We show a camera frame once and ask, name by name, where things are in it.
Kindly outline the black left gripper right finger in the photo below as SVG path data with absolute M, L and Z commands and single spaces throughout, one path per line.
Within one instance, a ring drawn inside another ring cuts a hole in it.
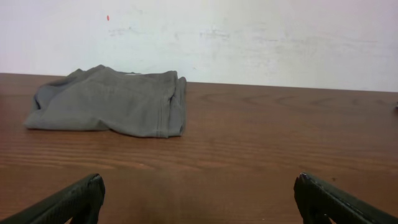
M 397 224 L 397 218 L 302 172 L 295 180 L 294 199 L 304 224 Z

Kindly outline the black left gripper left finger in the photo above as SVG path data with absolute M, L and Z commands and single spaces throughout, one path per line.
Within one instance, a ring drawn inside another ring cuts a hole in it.
M 104 196 L 102 176 L 90 174 L 1 224 L 97 224 Z

